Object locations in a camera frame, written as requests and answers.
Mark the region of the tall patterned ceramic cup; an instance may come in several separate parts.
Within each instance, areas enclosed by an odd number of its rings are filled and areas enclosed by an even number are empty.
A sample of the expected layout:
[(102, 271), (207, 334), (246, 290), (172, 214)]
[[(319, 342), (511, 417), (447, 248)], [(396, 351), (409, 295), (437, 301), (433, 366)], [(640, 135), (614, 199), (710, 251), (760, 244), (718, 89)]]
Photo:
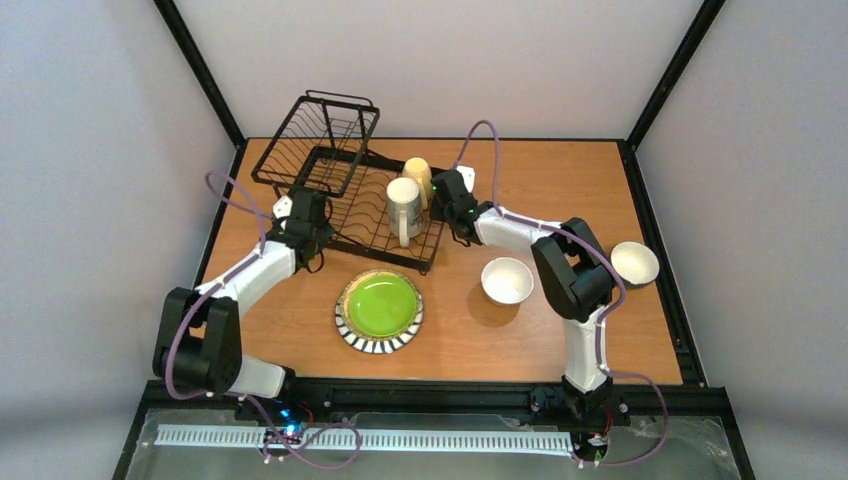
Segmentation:
[(389, 228), (402, 248), (423, 230), (423, 199), (415, 180), (398, 177), (386, 187)]

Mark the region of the yellow ceramic mug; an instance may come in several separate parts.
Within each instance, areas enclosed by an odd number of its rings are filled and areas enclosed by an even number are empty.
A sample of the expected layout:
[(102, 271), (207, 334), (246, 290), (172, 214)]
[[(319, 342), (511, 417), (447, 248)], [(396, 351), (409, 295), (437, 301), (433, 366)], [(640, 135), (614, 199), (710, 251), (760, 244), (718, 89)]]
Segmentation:
[(428, 162), (421, 157), (409, 158), (404, 163), (402, 176), (416, 182), (421, 194), (422, 209), (428, 210), (433, 197), (432, 171)]

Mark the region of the black wire dish rack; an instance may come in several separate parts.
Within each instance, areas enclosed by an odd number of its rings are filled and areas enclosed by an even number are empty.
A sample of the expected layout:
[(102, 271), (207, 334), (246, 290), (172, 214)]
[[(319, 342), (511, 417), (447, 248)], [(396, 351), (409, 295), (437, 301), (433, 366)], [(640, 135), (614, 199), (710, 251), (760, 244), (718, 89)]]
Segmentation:
[(328, 200), (335, 234), (329, 248), (426, 274), (432, 268), (443, 225), (429, 218), (402, 246), (390, 230), (388, 184), (403, 162), (369, 147), (379, 109), (364, 97), (308, 90), (277, 129), (251, 172), (277, 196), (314, 190)]

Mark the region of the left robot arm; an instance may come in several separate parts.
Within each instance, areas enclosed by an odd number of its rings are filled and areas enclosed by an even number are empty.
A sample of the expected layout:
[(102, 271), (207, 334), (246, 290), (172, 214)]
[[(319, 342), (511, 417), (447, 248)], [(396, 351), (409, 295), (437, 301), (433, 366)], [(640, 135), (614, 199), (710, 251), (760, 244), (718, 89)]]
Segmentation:
[(274, 398), (292, 370), (244, 354), (241, 320), (270, 290), (301, 270), (335, 233), (328, 197), (298, 190), (277, 201), (250, 253), (215, 279), (165, 298), (152, 367), (178, 400), (231, 394)]

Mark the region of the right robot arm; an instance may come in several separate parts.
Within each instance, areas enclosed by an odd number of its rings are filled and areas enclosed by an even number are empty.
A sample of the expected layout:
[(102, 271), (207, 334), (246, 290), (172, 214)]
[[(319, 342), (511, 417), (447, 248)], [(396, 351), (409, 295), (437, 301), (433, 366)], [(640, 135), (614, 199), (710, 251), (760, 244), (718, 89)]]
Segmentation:
[(564, 403), (586, 420), (610, 395), (604, 315), (612, 305), (617, 277), (588, 224), (577, 217), (564, 223), (514, 214), (493, 202), (480, 203), (457, 169), (436, 174), (430, 217), (444, 221), (454, 240), (532, 256), (551, 309), (563, 320), (567, 360)]

